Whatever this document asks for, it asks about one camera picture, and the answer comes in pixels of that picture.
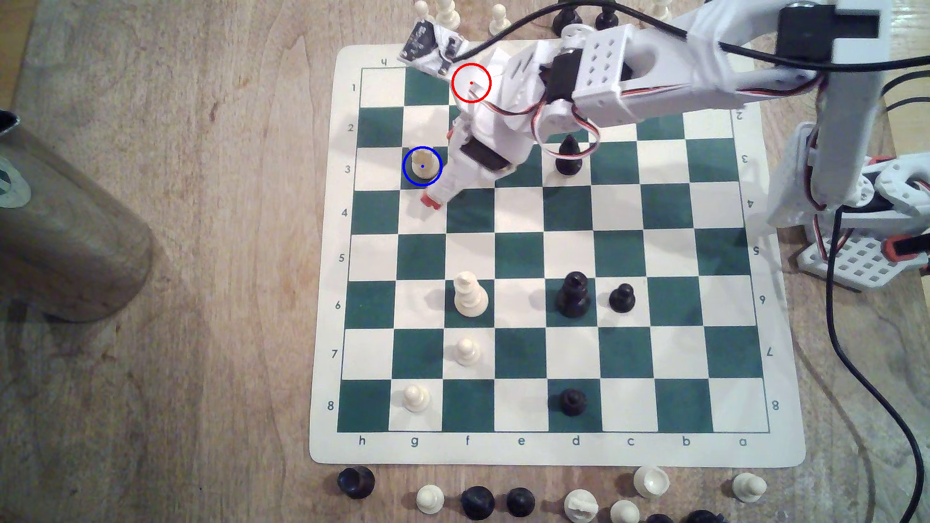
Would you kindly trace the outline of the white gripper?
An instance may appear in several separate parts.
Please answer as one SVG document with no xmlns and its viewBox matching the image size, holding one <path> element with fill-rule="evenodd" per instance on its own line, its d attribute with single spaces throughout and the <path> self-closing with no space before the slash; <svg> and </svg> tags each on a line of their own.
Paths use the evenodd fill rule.
<svg viewBox="0 0 930 523">
<path fill-rule="evenodd" d="M 467 187 L 492 182 L 527 160 L 534 147 L 529 129 L 533 107 L 544 82 L 541 66 L 552 62 L 553 44 L 532 44 L 514 55 L 496 48 L 480 62 L 490 74 L 468 66 L 453 83 L 477 85 L 477 103 L 459 103 L 459 116 L 448 130 L 447 170 L 420 196 L 427 208 L 439 210 Z"/>
</svg>

